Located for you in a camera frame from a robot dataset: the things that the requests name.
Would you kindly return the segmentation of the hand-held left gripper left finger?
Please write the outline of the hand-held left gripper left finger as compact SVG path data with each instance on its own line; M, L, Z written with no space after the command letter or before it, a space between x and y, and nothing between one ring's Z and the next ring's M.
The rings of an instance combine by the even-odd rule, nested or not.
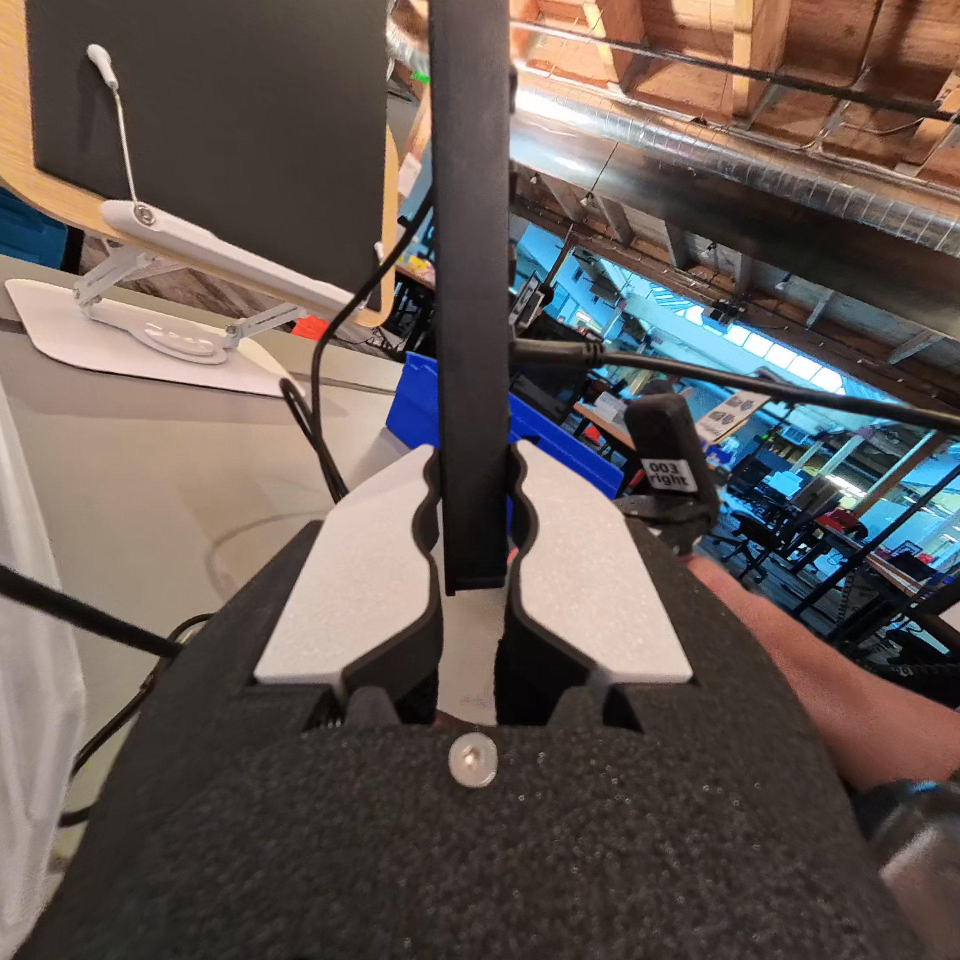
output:
M401 722L435 722L439 500L439 451L423 444L333 507L253 670L258 686L327 687L343 708L377 688Z

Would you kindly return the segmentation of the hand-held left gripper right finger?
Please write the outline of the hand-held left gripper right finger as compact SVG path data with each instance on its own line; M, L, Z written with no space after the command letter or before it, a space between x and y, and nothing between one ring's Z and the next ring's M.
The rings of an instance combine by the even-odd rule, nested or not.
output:
M510 494L497 723L545 726L570 690L604 712L619 690L689 684L690 660L614 502L530 440L510 448Z

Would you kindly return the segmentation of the clear plastic bin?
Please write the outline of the clear plastic bin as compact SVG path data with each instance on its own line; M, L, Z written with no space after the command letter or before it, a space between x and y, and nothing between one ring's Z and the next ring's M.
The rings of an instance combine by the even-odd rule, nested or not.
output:
M1 393L1 560L61 586L39 500ZM12 958L46 900L70 770L86 722L72 628L1 600L1 956Z

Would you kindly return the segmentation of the person's right forearm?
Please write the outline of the person's right forearm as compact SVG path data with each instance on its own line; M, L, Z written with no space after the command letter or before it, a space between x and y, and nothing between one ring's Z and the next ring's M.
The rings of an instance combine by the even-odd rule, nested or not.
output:
M850 662L708 558L685 564L763 646L848 786L940 783L958 771L957 712Z

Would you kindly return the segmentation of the grey desk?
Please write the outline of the grey desk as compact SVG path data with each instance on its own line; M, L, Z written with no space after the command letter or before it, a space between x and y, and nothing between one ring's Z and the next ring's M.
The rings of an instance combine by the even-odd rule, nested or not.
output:
M152 632L219 610L332 501L284 401L88 371L34 348L4 284L73 277L2 256L2 382L67 594ZM386 419L402 373L329 347L325 436L353 488L407 452ZM156 659L80 631L83 745Z

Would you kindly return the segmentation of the printed instruction sheet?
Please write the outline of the printed instruction sheet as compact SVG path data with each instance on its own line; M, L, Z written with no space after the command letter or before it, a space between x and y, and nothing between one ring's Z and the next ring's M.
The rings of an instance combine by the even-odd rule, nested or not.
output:
M771 400L768 394L738 390L721 404L701 416L694 429L702 447L719 445L744 426L762 406Z

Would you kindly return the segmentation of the wooden background table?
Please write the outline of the wooden background table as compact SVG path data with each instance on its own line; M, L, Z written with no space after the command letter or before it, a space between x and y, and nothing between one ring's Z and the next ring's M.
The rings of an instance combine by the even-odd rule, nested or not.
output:
M622 455L626 456L628 452L636 452L637 449L625 423L618 422L615 419L607 419L601 411L591 404L578 402L574 404L572 412L580 417L573 433L574 439L582 439L585 432L592 426L604 439L605 444L618 450Z

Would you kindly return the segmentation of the black office chair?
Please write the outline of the black office chair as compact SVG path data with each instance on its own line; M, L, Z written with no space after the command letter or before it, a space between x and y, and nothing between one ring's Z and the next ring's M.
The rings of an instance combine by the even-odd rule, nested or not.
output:
M766 560L786 546L790 516L781 512L774 520L767 522L748 510L733 510L724 517L724 522L729 526L729 535L716 532L710 535L718 544L731 547L723 562L742 557L745 565L738 581L742 582L749 574L753 574L755 584L760 585L767 576L763 566Z

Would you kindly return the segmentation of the white folding stand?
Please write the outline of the white folding stand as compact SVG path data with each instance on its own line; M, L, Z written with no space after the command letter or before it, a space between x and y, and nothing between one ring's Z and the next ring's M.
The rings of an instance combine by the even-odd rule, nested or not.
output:
M50 359L94 373L142 378L204 389L279 398L284 369L259 346L244 342L287 321L306 317L306 306L336 315L351 295L328 282L229 244L193 222L138 196L110 53L91 43L86 56L110 92L117 120L128 199L108 199L101 214L108 226L137 241L159 242L162 255L145 248L112 246L102 262L70 290L27 279L7 281L6 293L31 344ZM222 331L186 318L106 298L120 282L159 275L192 258L239 279L265 283L292 301L234 322Z

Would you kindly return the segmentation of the silver ventilation duct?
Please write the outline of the silver ventilation duct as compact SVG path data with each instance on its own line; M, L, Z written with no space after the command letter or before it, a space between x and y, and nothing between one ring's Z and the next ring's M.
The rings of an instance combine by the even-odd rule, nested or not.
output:
M958 2L509 10L519 109L958 258Z

